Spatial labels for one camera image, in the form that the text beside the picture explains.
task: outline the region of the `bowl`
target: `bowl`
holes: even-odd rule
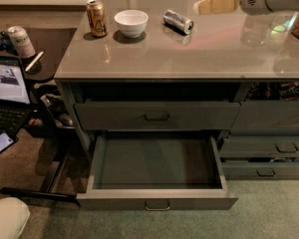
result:
[[[149,15],[143,11],[126,10],[116,14],[114,19],[122,34],[129,38],[136,38],[145,30]]]

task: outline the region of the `laptop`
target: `laptop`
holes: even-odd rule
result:
[[[0,56],[0,153],[17,140],[31,110],[20,60]]]

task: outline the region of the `can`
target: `can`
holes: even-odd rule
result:
[[[36,55],[27,31],[23,27],[10,27],[7,33],[20,58],[26,59]]]
[[[87,14],[91,28],[91,34],[95,37],[108,35],[104,4],[101,0],[87,1]]]
[[[177,29],[183,34],[189,35],[193,28],[192,20],[174,12],[171,10],[165,11],[163,17],[163,21],[171,26],[172,28]]]

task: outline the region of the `cabinet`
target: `cabinet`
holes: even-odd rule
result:
[[[167,94],[160,91],[166,84],[108,83],[113,95],[102,95],[103,86],[70,84],[74,121],[93,135],[95,145],[88,188],[77,196],[83,207],[229,209],[234,204],[237,197],[227,189],[215,138],[237,116],[240,104],[230,102],[229,93],[238,84],[215,101],[201,94],[188,100],[190,90],[204,83],[183,84],[185,96],[176,94],[179,84],[167,84]],[[225,86],[214,84],[218,90]]]
[[[299,178],[299,101],[242,102],[220,156],[229,179]]]

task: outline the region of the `countertop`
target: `countertop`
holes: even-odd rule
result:
[[[299,79],[299,40],[290,34],[294,12],[248,16],[240,8],[231,14],[196,16],[197,0],[102,0],[109,34],[90,33],[84,15],[56,80],[287,80]],[[137,39],[125,38],[114,21],[116,13],[139,9],[149,14]],[[182,36],[162,23],[172,9],[194,22]],[[274,30],[284,24],[282,32]]]

